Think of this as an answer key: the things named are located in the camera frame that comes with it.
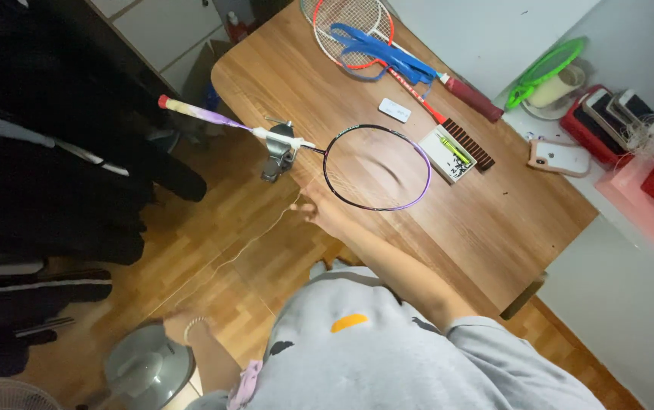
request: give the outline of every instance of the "red badminton racket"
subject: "red badminton racket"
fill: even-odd
[[[310,5],[302,5],[305,14],[309,7]],[[352,26],[375,39],[394,45],[396,48],[405,51],[402,47],[398,47],[397,44],[393,44],[393,19],[380,0],[350,0],[349,2],[345,0],[320,0],[314,7],[312,24],[317,43],[319,43],[322,51],[335,64],[342,66],[340,62],[342,60],[345,66],[352,70],[364,69],[375,63],[385,66],[383,61],[361,52],[342,54],[344,45],[335,40],[330,34],[333,23],[344,23]],[[400,74],[390,67],[387,70],[436,118],[436,121],[443,123],[446,120],[444,116],[439,115],[435,109],[425,102]],[[447,90],[465,102],[469,107],[475,109],[479,114],[484,115],[489,121],[496,122],[504,114],[504,111],[495,107],[489,98],[486,98],[458,79],[444,75],[441,78],[441,82],[444,83],[444,87]]]

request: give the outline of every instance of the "wooden table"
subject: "wooden table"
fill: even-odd
[[[439,71],[450,72],[397,21],[395,41]],[[361,82],[329,61],[298,2],[226,53],[215,64],[212,80],[247,126],[273,126],[265,115],[291,120],[295,135],[318,147],[359,123],[384,125],[414,141],[436,126],[390,75]],[[385,97],[413,111],[406,124],[378,112]],[[438,271],[480,312],[496,315],[539,277],[597,211],[563,177],[528,168],[528,144],[504,121],[487,122],[438,85],[428,101],[492,155],[495,166],[485,173],[471,170],[454,185],[436,177],[426,197],[407,210],[349,207],[349,212]],[[300,150],[288,174],[304,186],[320,173],[321,157]]]

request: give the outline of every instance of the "metal clamp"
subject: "metal clamp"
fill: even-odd
[[[291,121],[278,120],[272,117],[264,117],[264,119],[279,124],[271,127],[269,131],[294,138],[294,128],[292,128]],[[274,183],[279,175],[291,169],[296,159],[296,151],[292,151],[290,144],[270,138],[267,138],[267,149],[269,150],[269,159],[264,163],[261,179]]]

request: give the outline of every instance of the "bottle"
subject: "bottle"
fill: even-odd
[[[236,17],[236,13],[229,12],[228,15],[229,15],[229,22],[228,22],[227,29],[229,33],[229,38],[233,43],[241,42],[241,40],[245,39],[246,36],[248,35],[248,29],[246,28],[246,24],[238,20],[238,17]]]

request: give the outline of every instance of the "gray t-shirt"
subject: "gray t-shirt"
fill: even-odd
[[[494,320],[463,317],[441,334],[362,275],[371,272],[322,274],[284,306],[246,408],[603,408]],[[188,410],[223,410],[227,396],[209,393]]]

